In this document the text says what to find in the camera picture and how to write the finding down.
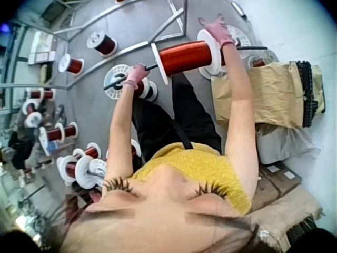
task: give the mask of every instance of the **eyelash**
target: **eyelash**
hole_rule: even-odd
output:
[[[113,190],[122,190],[136,197],[139,197],[137,194],[133,192],[133,188],[130,188],[129,182],[127,180],[123,180],[122,178],[114,178],[114,179],[105,180],[105,184],[103,184],[103,186],[106,187],[107,192],[113,191]],[[227,196],[227,189],[215,183],[212,183],[210,187],[208,183],[206,183],[204,187],[202,187],[200,184],[199,189],[195,191],[195,196],[193,196],[190,199],[194,199],[204,194],[215,194],[221,197],[222,199],[225,199],[225,197]]]
[[[103,184],[103,186],[106,187],[107,192],[113,190],[122,190],[138,197],[138,195],[132,191],[133,188],[130,188],[129,182],[127,180],[123,180],[122,178],[105,180],[105,184]]]
[[[225,187],[221,187],[216,183],[212,183],[209,187],[209,183],[206,183],[204,187],[199,185],[199,189],[195,191],[196,197],[204,195],[204,194],[215,194],[221,197],[222,199],[225,199],[227,196],[227,189]]]

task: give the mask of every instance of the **gray floor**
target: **gray floor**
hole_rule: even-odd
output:
[[[176,8],[182,7],[182,1],[175,0]],[[94,0],[89,2],[85,7],[76,13],[74,26],[81,25],[90,18],[98,15],[100,12],[114,5],[111,0]],[[256,41],[249,23],[243,21],[224,0],[209,0],[189,1],[188,21],[187,21],[187,37],[181,40],[172,40],[170,42],[158,44],[158,48],[166,48],[172,45],[178,45],[187,41],[193,41],[197,38],[197,33],[201,29],[197,19],[203,17],[208,21],[213,21],[217,14],[221,12],[226,18],[229,25],[234,25],[245,32],[250,38],[252,45],[259,44]],[[86,47],[88,36],[97,30],[104,30],[110,37],[118,40],[119,49],[127,48],[133,44],[145,41],[148,37],[170,16],[172,11],[167,0],[143,0],[136,4],[127,6],[126,8],[108,15],[97,23],[88,27],[78,37],[73,39],[68,46],[68,52],[74,58],[83,58],[85,60],[85,69],[90,68],[97,62],[102,60],[102,57],[95,50],[89,50]],[[177,22],[172,24],[162,35],[179,32]],[[56,77],[55,85],[66,85],[66,81],[71,82],[74,77],[70,74],[57,74],[57,64],[64,54],[65,43],[58,41],[58,49],[56,61],[54,64],[54,76]],[[115,61],[111,61],[106,65],[97,69],[92,74],[86,76],[79,81],[68,92],[57,91],[56,103],[64,104],[68,121],[75,121],[79,126],[79,136],[75,141],[77,148],[84,149],[89,142],[96,142],[105,154],[108,147],[108,130],[112,118],[113,109],[116,101],[111,100],[103,91],[103,80],[110,68],[116,64],[134,65],[144,63],[146,65],[154,64],[155,62],[152,50],[150,47],[143,50],[132,52],[126,56],[120,57]],[[188,79],[195,88],[195,93],[206,111],[215,119],[212,91],[210,81],[204,79],[199,74],[198,70],[189,71],[186,73]],[[160,76],[158,70],[151,71],[149,77],[158,87],[158,97],[156,103],[162,106],[172,117],[172,101],[171,87],[166,86]],[[225,143],[226,131],[216,125],[218,133],[223,137]],[[132,128],[132,138],[137,139],[137,134]],[[46,175],[51,182],[50,187],[53,189],[53,196],[56,201],[62,199],[63,182],[57,173]]]

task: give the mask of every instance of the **metal rack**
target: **metal rack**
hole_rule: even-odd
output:
[[[79,3],[79,2],[87,2],[89,0],[81,0],[81,1],[71,1],[71,2],[67,2],[67,5],[70,3]],[[121,3],[119,5],[115,5],[109,9],[106,9],[105,11],[101,12],[100,14],[98,14],[96,17],[92,18],[91,20],[87,21],[85,24],[81,25],[81,26],[76,26],[76,27],[70,27],[70,28],[66,28],[66,29],[61,29],[58,31],[51,31],[50,29],[47,29],[45,27],[41,27],[33,22],[28,22],[28,21],[18,21],[20,23],[23,23],[25,25],[34,27],[36,29],[39,29],[43,32],[52,34],[64,41],[67,42],[66,45],[66,50],[65,52],[67,53],[67,49],[68,49],[68,44],[69,42],[71,42],[75,37],[77,37],[80,33],[82,33],[85,29],[87,29],[89,26],[91,26],[92,24],[96,23],[97,21],[99,21],[100,19],[106,17],[109,14],[112,14],[116,11],[118,11],[119,9],[122,9],[130,4],[134,4],[137,3],[141,0],[129,0],[126,1],[125,3]],[[12,88],[12,87],[43,87],[43,88],[53,88],[53,89],[62,89],[62,90],[69,90],[71,89],[78,81],[80,81],[82,78],[84,78],[85,76],[89,75],[90,73],[94,72],[95,70],[99,69],[100,67],[102,67],[103,65],[105,65],[106,63],[120,57],[126,54],[129,54],[133,51],[136,50],[140,50],[142,48],[145,48],[147,46],[150,46],[151,43],[160,43],[160,42],[165,42],[165,41],[169,41],[175,38],[182,38],[184,36],[186,36],[186,29],[187,29],[187,7],[188,7],[188,3],[187,0],[183,0],[183,7],[180,8],[179,10],[176,9],[176,7],[173,4],[173,0],[167,0],[168,4],[170,6],[170,9],[173,12],[173,15],[168,18],[146,41],[140,42],[138,44],[135,44],[133,46],[130,46],[128,48],[125,48],[123,50],[120,50],[119,52],[101,60],[100,62],[96,63],[95,65],[93,65],[92,67],[90,67],[89,69],[85,70],[79,77],[77,77],[75,80],[73,80],[71,83],[67,84],[67,86],[59,86],[59,85],[49,85],[51,82],[54,81],[55,76],[51,78],[51,80],[49,80],[45,85],[40,85],[40,84],[15,84],[15,83],[1,83],[0,86],[2,88]],[[160,36],[160,34],[167,29],[172,23],[174,23],[175,21],[177,21],[179,28],[180,28],[180,32],[179,33],[175,33],[175,34],[169,34],[169,35],[164,35],[164,36]],[[66,33],[69,31],[74,31],[74,30],[78,30],[74,35],[72,35],[71,37],[64,37],[61,34],[62,33]]]

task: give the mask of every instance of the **hand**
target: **hand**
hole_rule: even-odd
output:
[[[125,84],[132,85],[135,90],[138,88],[137,83],[139,83],[143,78],[148,76],[148,71],[145,71],[145,66],[142,64],[137,64],[128,72]]]
[[[224,17],[219,13],[214,23],[207,23],[203,18],[198,19],[199,23],[212,35],[222,48],[225,44],[233,43],[230,32],[225,24]]]

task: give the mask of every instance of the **box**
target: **box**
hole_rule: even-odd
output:
[[[266,178],[266,176],[259,171],[259,180],[257,181],[256,192],[252,200],[250,212],[259,210],[279,198],[278,190]]]
[[[300,185],[302,178],[282,162],[261,166],[260,171],[279,192],[279,198]]]

